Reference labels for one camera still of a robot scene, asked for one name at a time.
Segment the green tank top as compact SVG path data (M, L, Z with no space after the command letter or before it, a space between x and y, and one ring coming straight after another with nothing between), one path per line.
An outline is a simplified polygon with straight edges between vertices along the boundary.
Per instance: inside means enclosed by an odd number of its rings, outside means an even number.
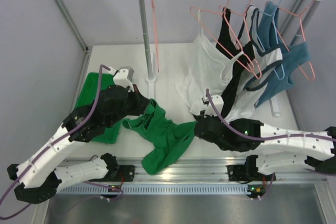
M142 159L142 167L154 175L176 163L192 143L196 122L176 124L166 111L151 99L144 113L136 119L124 119L122 125L153 144L154 149Z

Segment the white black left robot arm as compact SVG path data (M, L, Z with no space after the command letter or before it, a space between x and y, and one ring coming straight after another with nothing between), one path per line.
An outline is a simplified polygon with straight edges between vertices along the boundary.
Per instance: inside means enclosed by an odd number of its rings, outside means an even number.
M75 108L37 153L8 167L10 179L16 182L16 199L39 204L78 183L116 179L119 164L109 153L79 165L61 167L60 163L125 117L143 114L149 103L136 85L131 88L112 85L100 91L91 104Z

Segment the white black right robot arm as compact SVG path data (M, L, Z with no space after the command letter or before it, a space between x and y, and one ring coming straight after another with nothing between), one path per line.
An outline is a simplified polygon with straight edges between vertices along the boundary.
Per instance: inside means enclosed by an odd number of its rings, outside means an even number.
M335 128L321 132L286 130L259 120L237 119L223 123L205 116L194 128L198 138L224 152L246 154L243 164L229 165L230 181L270 181L276 172L311 170L335 175Z

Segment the white navy-trimmed tank top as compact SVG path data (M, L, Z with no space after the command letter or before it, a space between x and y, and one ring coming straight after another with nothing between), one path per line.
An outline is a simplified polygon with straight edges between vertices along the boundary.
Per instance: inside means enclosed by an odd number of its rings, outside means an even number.
M238 39L243 46L252 41L254 55L260 66L262 77L256 79L252 73L246 70L243 71L234 105L229 115L225 118L228 122L252 116L259 98L266 88L271 71L282 63L282 53L279 46L266 49L258 41L259 9L250 5L246 13L246 21L249 31L246 31L242 24Z

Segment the white camisole top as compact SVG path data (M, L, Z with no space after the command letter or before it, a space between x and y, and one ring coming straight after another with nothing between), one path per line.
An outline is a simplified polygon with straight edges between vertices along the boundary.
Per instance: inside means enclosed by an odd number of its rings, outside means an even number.
M233 64L238 58L235 56L229 60L204 35L203 27L198 26L193 53L188 60L188 74L184 81L175 83L176 91L195 117L201 114L202 97L206 89L211 94L222 95L232 79Z

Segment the pink hanger with camisole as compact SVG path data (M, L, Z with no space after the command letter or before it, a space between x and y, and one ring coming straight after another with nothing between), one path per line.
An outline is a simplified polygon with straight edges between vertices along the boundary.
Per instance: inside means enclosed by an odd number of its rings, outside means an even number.
M245 53L244 51L244 46L240 43L240 40L238 39L236 33L234 32L233 28L230 25L230 17L231 14L235 14L237 16L240 16L243 18L243 27L245 28L246 31L248 30L247 26L247 21L246 21L246 13L248 10L248 5L246 6L245 10L243 13L237 13L232 11L231 9L228 8L228 5L230 3L230 0L227 0L226 4L224 6L220 5L219 6L219 12L213 12L207 9L199 9L195 6L190 7L190 12L191 14L193 13L193 9L198 10L198 13L200 14L201 12L208 12L211 14L216 14L221 16L222 19L222 28L220 31L220 36L218 39L215 39L215 42L220 48L222 48L231 58L234 58L235 55L233 55L233 49L239 50L239 53L236 54L236 56L244 56L245 59L247 60L246 64L243 64L239 59L237 62L245 68L248 72L251 72L255 77L258 79L262 77L261 69L258 64L258 61L253 58L251 59L248 54Z

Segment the blue hanger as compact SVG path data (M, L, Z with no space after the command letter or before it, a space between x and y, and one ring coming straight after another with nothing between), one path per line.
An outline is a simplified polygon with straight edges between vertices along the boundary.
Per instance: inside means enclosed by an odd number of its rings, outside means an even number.
M259 12L262 13L264 16L270 17L271 25L273 26L273 33L274 33L277 44L279 43L279 40L278 40L278 29L277 29L277 25L276 25L276 22L275 22L275 15L276 15L276 11L279 8L282 1L283 0L279 0L278 4L275 5L275 9L273 10L272 13L262 12L262 11L259 10ZM285 78L285 71L284 71L283 64L281 64L280 67L281 67L281 70L282 70L282 77L279 76L276 69L274 69L274 73L275 73L278 80L283 80Z

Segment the empty pink hanger left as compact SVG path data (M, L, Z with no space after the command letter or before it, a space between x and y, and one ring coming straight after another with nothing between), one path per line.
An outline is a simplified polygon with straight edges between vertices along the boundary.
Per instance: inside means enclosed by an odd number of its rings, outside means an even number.
M156 9L155 0L151 0L152 13L153 13L153 28L154 28L154 43L155 43L155 55L156 55L156 66L157 72L160 73L160 60L159 60L159 44L158 44L158 29L156 21Z

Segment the teal tank top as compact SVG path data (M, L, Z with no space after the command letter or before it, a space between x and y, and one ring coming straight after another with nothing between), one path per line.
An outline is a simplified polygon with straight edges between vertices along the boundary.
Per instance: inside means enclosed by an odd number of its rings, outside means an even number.
M272 13L275 9L275 4L271 1L267 2L264 12ZM275 22L278 27L278 14L279 9L276 11ZM269 49L271 47L280 46L283 68L285 71L285 78L283 80L278 80L274 71L271 71L270 78L267 81L266 88L263 94L260 96L256 107L261 106L264 102L271 99L278 93L290 89L294 86L294 81L291 78L291 74L299 65L302 65L310 60L310 54L308 49L308 44L302 42L297 45L286 46L280 38L278 38L279 43L276 43L276 39L273 33L273 26L271 25L271 19L268 16L262 15L261 21L257 28L257 34L259 39L264 46L264 48ZM280 65L275 68L280 77L282 77L282 70Z

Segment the pink hanger far right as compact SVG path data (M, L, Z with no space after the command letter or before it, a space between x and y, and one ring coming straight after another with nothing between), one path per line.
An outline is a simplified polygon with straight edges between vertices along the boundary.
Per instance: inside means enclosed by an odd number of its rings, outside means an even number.
M305 32L304 32L304 27L303 27L303 17L304 15L306 14L306 12L308 11L308 9L310 8L310 6L313 4L315 0L312 0L299 14L296 14L294 12L291 12L281 6L279 6L278 8L284 12L286 12L287 14L289 14L290 16L292 17L295 17L295 18L298 18L299 19L299 28L298 28L298 31L295 33L294 37L293 37L293 40L291 42L291 45L293 46L295 44L295 39L298 39L298 38L302 38L302 40L304 42L306 42L306 38L305 38ZM304 69L302 68L301 65L299 65L299 69L301 70L301 72L303 73L303 75L305 76L305 78L308 80L308 81L313 81L315 78L316 78L316 75L315 75L315 72L314 72L314 68L311 64L310 61L307 61L307 63L309 64L310 66L310 70L312 72L312 77L309 77L306 72L304 71Z

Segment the green plastic tray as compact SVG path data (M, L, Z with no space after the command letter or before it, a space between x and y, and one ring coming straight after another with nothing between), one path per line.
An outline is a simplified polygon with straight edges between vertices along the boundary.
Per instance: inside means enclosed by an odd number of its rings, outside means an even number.
M79 108L77 114L81 120L87 117L95 102L98 79L98 73L89 73L77 98L75 108ZM114 84L112 75L102 74L98 103L88 122L75 132L77 140L114 144L117 141L119 121L125 112L127 98L127 88Z

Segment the white rack left foot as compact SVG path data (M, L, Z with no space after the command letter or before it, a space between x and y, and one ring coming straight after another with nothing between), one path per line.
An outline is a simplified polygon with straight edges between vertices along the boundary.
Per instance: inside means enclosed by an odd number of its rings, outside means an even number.
M156 95L155 87L156 87L156 57L154 53L150 53L150 60L151 60L151 70L148 76L146 77L146 82L148 85L148 98L154 99Z

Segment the white rack foot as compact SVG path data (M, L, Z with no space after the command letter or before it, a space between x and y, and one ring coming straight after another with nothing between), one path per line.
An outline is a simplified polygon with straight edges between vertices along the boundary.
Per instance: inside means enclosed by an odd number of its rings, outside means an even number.
M148 85L148 98L154 99L156 95L155 87L156 87L156 57L154 53L150 53L150 60L151 60L151 70L148 76L146 77L146 82Z
M269 100L269 103L270 103L270 109L271 109L272 116L276 117L276 118L280 117L281 112L280 112L280 107L279 107L279 104L278 104L277 97L276 96L272 97Z

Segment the white rack right foot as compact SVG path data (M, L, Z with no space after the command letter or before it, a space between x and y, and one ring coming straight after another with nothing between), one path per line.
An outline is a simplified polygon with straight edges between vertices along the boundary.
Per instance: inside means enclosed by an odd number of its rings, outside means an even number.
M270 103L270 109L271 109L272 116L276 117L276 118L280 117L281 112L280 112L280 107L279 107L279 104L278 104L277 97L276 96L272 97L269 100L269 103Z

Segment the aluminium mounting rail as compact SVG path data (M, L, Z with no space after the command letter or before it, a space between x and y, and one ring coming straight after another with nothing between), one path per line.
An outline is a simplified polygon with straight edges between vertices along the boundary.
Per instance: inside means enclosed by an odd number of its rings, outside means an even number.
M215 183L228 182L228 165L240 165L244 158L181 159L155 175L149 175L139 158L118 158L119 165L135 166L135 183ZM277 183L317 183L325 176L308 171L277 172Z

